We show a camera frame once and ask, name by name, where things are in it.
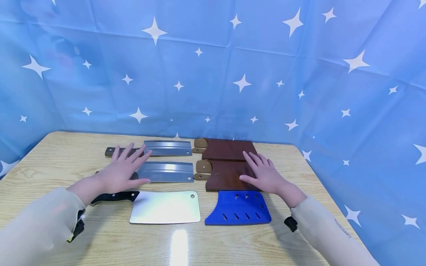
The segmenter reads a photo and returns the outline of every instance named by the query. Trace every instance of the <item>sleeve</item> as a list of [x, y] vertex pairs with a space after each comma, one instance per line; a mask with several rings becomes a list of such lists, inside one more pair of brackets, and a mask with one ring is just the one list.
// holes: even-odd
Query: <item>sleeve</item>
[[378, 266], [370, 253], [318, 201], [308, 196], [291, 214], [305, 239], [331, 266]]
[[64, 188], [29, 204], [0, 231], [2, 265], [34, 265], [73, 237], [77, 213], [84, 208], [81, 199]]

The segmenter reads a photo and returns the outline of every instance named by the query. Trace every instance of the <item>blue cloth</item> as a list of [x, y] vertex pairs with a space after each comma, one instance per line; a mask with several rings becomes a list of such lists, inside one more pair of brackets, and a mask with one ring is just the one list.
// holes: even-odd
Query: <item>blue cloth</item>
[[0, 176], [56, 130], [291, 143], [381, 265], [424, 265], [425, 3], [1, 1]]

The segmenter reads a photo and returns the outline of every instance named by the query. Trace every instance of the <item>leather sheath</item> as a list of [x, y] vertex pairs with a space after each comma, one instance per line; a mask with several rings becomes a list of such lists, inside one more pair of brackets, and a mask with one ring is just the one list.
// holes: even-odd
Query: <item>leather sheath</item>
[[242, 174], [256, 178], [253, 170], [247, 162], [243, 161], [223, 161], [223, 160], [201, 160], [197, 162], [195, 180], [206, 180], [206, 191], [220, 190], [255, 190], [257, 187], [241, 181], [239, 176]]
[[245, 161], [243, 151], [257, 154], [251, 141], [198, 138], [193, 153], [202, 153], [202, 159]]

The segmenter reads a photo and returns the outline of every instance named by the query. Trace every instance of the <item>black knife handle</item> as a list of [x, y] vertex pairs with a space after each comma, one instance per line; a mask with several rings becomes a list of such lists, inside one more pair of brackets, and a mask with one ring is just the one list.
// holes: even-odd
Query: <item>black knife handle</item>
[[137, 172], [134, 172], [134, 173], [132, 174], [132, 176], [130, 177], [130, 180], [136, 180], [136, 179], [139, 179], [139, 175], [138, 175], [138, 173], [137, 173]]
[[95, 205], [100, 201], [121, 201], [121, 200], [130, 200], [131, 202], [135, 201], [139, 191], [123, 191], [114, 194], [101, 194], [97, 196], [90, 205]]
[[[120, 155], [121, 155], [121, 153], [124, 151], [124, 149], [125, 149], [125, 148], [120, 148], [120, 151], [118, 152], [118, 155], [119, 155], [119, 156], [120, 156]], [[131, 150], [130, 150], [130, 152], [129, 152], [129, 155], [128, 155], [127, 157], [129, 157], [130, 155], [134, 154], [137, 150], [138, 150], [138, 149], [136, 149], [136, 148], [131, 149]], [[106, 156], [106, 157], [112, 157], [112, 154], [114, 153], [114, 151], [115, 151], [115, 147], [108, 147], [108, 148], [105, 150], [105, 156]]]

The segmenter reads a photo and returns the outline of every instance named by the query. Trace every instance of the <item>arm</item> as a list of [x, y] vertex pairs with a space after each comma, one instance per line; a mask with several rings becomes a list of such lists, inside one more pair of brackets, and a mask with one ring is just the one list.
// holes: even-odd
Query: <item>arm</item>
[[112, 162], [94, 176], [83, 178], [67, 189], [58, 188], [29, 204], [0, 231], [2, 265], [34, 265], [52, 253], [55, 247], [73, 236], [77, 213], [102, 193], [116, 193], [149, 183], [149, 179], [130, 180], [130, 176], [151, 155], [139, 157], [144, 147], [127, 158], [130, 144]]
[[271, 160], [261, 154], [248, 155], [245, 152], [244, 157], [257, 178], [242, 175], [240, 179], [280, 196], [290, 208], [300, 233], [331, 266], [379, 265], [323, 205], [285, 180]]

